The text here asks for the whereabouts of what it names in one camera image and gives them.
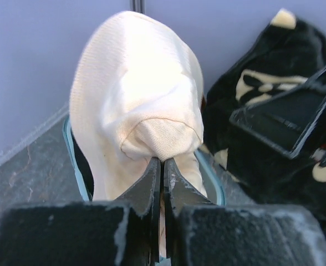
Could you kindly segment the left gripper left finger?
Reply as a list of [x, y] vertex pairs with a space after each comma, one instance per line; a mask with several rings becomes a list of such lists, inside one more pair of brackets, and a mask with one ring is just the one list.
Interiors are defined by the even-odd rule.
[[143, 175], [117, 201], [127, 204], [119, 226], [120, 263], [159, 261], [161, 162], [152, 158]]

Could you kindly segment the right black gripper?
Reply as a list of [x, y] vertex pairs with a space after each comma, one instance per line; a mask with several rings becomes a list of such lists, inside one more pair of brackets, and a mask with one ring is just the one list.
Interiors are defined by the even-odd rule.
[[326, 167], [326, 66], [289, 91], [234, 111], [230, 123], [289, 159], [320, 149], [319, 166]]

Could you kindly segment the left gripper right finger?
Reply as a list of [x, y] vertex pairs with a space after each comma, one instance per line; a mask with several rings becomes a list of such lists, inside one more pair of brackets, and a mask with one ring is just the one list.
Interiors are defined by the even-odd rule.
[[164, 162], [164, 202], [166, 228], [166, 255], [171, 263], [192, 263], [189, 244], [193, 232], [188, 221], [180, 221], [179, 215], [185, 206], [213, 205], [187, 181], [174, 159]]

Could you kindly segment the black cloth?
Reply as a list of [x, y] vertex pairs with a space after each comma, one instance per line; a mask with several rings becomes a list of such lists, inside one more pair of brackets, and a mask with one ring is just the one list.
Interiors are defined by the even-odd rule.
[[73, 136], [72, 136], [72, 140], [73, 140], [73, 145], [74, 145], [75, 161], [76, 161], [78, 169], [83, 177], [83, 181], [86, 186], [88, 196], [90, 198], [92, 198], [93, 192], [94, 192], [94, 180], [93, 180], [93, 175], [90, 170], [90, 166]]

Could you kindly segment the cream bucket hat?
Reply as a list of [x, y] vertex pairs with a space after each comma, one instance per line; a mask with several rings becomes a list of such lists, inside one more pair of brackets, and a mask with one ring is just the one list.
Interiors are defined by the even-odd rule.
[[93, 200], [118, 198], [152, 157], [173, 158], [205, 194], [194, 155], [203, 142], [202, 99], [200, 64], [172, 29], [132, 11], [108, 18], [82, 53], [69, 100]]

